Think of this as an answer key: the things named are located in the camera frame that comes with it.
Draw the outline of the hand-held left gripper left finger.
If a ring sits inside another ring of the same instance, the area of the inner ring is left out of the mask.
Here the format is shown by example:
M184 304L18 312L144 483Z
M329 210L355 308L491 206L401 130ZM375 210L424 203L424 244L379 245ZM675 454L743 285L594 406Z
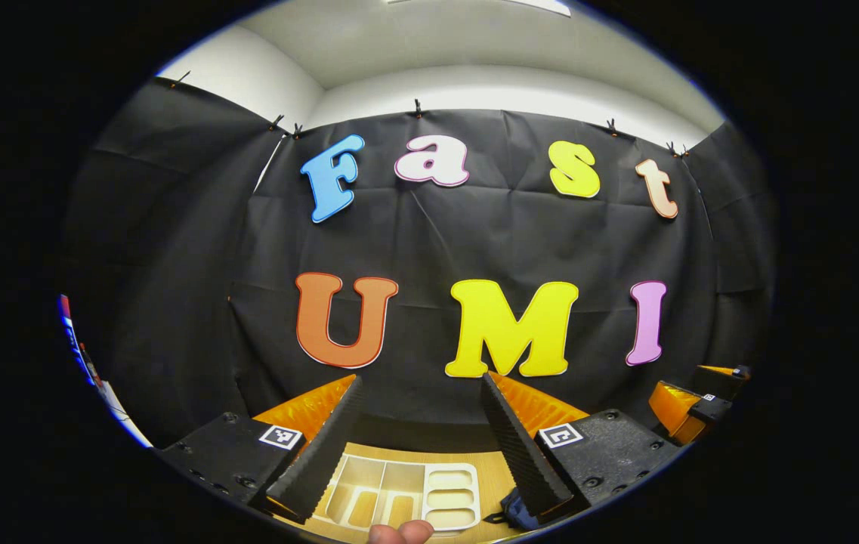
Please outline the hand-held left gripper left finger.
M233 507L304 524L341 462L366 399L349 374L257 416L222 410L152 452Z

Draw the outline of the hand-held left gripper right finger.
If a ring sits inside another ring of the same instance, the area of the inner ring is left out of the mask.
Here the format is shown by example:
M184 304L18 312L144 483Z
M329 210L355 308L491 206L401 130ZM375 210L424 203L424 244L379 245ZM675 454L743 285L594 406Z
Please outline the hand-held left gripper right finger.
M615 502L684 450L615 409L530 433L494 374L482 378L480 400L516 489L541 524Z

